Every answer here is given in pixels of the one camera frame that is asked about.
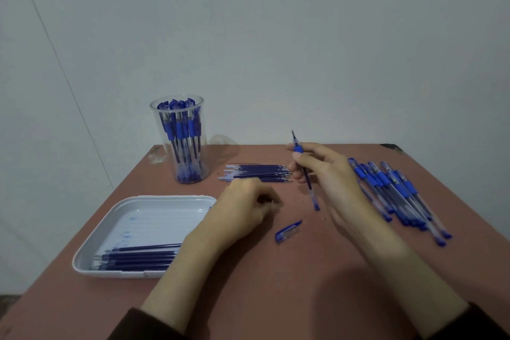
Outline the person's right hand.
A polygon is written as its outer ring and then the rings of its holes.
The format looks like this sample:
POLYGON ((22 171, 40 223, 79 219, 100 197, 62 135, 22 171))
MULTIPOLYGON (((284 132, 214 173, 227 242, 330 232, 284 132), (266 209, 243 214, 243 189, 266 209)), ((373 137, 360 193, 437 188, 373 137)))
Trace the person's right hand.
MULTIPOLYGON (((308 169, 309 178, 326 195, 332 218, 340 230, 352 234, 377 221, 376 210, 363 194, 347 158, 319 143, 300 144, 304 153, 321 158, 321 169, 308 169)), ((306 184, 301 169, 292 169, 292 161, 289 170, 293 179, 306 184)))

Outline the person's left hand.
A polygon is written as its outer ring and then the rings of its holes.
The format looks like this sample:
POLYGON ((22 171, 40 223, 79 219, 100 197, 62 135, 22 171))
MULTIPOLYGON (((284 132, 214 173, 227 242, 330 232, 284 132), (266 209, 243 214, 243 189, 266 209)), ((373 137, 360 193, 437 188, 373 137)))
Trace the person's left hand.
POLYGON ((185 243, 221 253, 250 234, 283 204, 271 184, 258 178, 235 179, 186 237, 185 243))

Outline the blue gel pen without cap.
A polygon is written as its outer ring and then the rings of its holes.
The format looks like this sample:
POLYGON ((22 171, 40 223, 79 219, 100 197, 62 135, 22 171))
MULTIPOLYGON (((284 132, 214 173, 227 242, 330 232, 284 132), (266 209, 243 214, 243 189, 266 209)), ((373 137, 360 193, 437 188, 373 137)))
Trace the blue gel pen without cap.
MULTIPOLYGON (((292 138, 293 138, 293 144, 294 144, 294 152, 296 153, 299 153, 299 154, 304 154, 304 150, 300 144, 300 142, 298 141, 295 133, 293 130, 291 130, 291 133, 292 133, 292 138)), ((318 200, 316 198, 316 195, 314 193, 314 189, 313 189, 313 186, 312 186, 312 183, 311 183, 311 180, 309 178, 309 173, 308 173, 308 170, 306 167, 303 167, 303 166, 299 166, 300 169, 301 169, 301 172, 303 174, 303 177, 305 179, 305 183, 307 185, 307 188, 308 188, 308 192, 309 192, 309 196, 311 198, 311 201, 313 203, 313 206, 314 206, 314 210, 315 211, 320 211, 320 206, 319 206, 319 203, 318 203, 318 200)))

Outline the person's left forearm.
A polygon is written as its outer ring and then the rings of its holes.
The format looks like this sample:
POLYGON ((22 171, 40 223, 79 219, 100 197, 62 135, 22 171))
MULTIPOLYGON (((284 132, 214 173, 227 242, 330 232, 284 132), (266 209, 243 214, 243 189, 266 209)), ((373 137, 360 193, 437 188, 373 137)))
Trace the person's left forearm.
POLYGON ((141 310, 184 334, 215 263, 242 237, 237 229, 196 227, 184 239, 175 260, 150 292, 141 310))

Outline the person's right forearm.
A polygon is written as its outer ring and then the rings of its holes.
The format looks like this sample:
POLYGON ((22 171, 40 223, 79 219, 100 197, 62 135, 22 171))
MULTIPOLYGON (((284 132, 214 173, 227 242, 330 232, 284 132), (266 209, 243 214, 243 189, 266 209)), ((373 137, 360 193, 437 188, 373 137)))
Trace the person's right forearm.
POLYGON ((444 281, 367 203, 335 209, 334 220, 379 274, 417 333, 428 338, 469 309, 444 281))

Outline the pile of blue pen refills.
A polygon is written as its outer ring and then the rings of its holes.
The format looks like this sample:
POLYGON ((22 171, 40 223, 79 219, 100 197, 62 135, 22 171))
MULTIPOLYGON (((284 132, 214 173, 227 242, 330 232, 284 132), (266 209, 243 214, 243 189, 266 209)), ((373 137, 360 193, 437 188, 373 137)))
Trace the pile of blue pen refills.
POLYGON ((258 178, 261 182, 291 182, 291 173, 286 165, 280 164, 227 164, 220 181, 232 182, 234 179, 258 178))

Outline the blue clear pen cap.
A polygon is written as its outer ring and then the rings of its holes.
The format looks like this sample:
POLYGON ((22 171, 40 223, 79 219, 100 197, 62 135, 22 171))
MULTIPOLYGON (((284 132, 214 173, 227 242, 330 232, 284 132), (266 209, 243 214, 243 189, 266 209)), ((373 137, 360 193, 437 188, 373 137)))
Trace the blue clear pen cap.
POLYGON ((296 235, 297 233, 299 233, 299 228, 302 225, 302 223, 303 223, 303 220, 299 220, 299 221, 296 221, 295 223, 288 225, 285 228, 277 231, 277 233, 274 236, 276 244, 279 245, 279 244, 283 243, 285 240, 288 240, 291 237, 293 237, 294 235, 296 235))

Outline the pile of blue gel pens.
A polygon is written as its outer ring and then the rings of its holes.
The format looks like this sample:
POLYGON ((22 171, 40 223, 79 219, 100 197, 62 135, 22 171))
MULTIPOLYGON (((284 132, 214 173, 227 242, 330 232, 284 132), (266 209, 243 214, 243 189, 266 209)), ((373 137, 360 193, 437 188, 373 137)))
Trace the pile of blue gel pens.
POLYGON ((437 214, 400 170, 393 169, 385 161, 378 164, 373 161, 358 163, 354 158, 347 161, 363 194, 386 222, 396 219, 405 227, 428 232, 439 247, 445 247, 452 239, 437 214))

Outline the small clear plastic piece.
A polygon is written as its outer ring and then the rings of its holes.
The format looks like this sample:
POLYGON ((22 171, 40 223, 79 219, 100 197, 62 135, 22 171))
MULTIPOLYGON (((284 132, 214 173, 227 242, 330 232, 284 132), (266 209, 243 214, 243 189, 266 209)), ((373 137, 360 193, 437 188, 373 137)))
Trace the small clear plastic piece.
POLYGON ((148 161, 150 164, 163 163, 167 158, 167 152, 162 145, 154 145, 148 152, 148 161))

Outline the white plastic tray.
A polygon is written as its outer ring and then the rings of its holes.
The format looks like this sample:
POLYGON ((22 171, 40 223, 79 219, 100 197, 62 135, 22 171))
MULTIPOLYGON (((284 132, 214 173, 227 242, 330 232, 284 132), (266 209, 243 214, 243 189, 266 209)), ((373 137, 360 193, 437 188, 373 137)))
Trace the white plastic tray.
POLYGON ((160 278, 164 272, 92 271, 93 257, 108 249, 182 244, 216 203, 207 195, 141 195, 117 203, 73 258, 73 269, 98 278, 160 278))

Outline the row of dark used refills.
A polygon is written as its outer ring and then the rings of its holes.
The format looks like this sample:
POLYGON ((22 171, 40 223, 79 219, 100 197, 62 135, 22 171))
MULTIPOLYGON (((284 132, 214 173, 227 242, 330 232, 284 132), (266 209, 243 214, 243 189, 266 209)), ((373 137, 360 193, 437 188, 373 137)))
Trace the row of dark used refills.
POLYGON ((90 270, 118 272, 164 272, 175 260, 182 244, 126 246, 93 257, 90 270))

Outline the dark left sleeve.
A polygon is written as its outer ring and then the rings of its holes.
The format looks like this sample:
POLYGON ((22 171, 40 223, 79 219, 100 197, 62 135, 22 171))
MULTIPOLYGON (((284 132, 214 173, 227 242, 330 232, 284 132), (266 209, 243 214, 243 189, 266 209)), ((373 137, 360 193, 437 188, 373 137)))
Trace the dark left sleeve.
POLYGON ((158 318, 137 309, 130 308, 107 340, 189 340, 158 318))

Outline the dark sleeve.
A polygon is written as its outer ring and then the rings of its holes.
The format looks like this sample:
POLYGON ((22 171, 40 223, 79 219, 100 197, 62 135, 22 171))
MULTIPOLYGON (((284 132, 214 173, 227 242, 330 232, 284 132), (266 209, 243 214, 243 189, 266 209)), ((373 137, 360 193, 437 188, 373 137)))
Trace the dark sleeve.
POLYGON ((189 340, 158 318, 137 309, 130 308, 107 340, 189 340))
POLYGON ((510 340, 510 334, 478 305, 470 302, 465 312, 442 329, 430 337, 418 335, 413 340, 510 340))

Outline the dark right sleeve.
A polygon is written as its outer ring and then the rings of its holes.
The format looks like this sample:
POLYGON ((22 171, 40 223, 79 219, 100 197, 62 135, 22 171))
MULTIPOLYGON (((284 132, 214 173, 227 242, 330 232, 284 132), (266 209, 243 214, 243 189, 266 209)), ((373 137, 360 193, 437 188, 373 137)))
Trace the dark right sleeve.
POLYGON ((442 329, 430 337, 418 335, 413 340, 510 340, 510 334, 478 305, 470 302, 465 312, 442 329))

